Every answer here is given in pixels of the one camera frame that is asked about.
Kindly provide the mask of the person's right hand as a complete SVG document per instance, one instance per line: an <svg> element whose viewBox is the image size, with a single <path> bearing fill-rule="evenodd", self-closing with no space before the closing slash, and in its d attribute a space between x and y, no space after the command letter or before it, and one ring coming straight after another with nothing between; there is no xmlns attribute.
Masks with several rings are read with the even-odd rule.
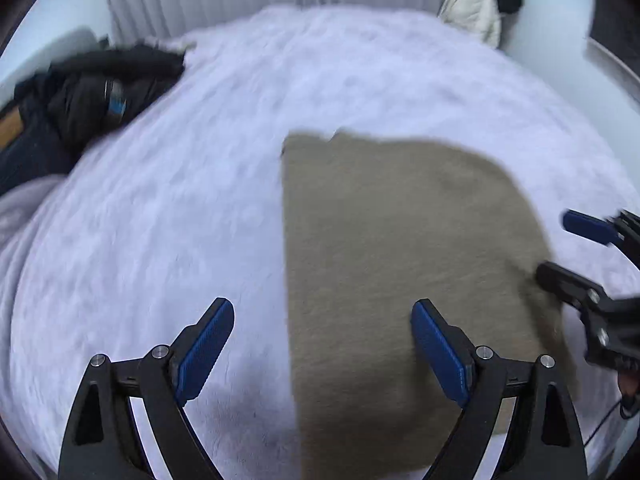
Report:
<svg viewBox="0 0 640 480"><path fill-rule="evenodd" d="M619 372L617 385L622 394L622 409L631 413L638 404L639 372L631 372L630 370Z"/></svg>

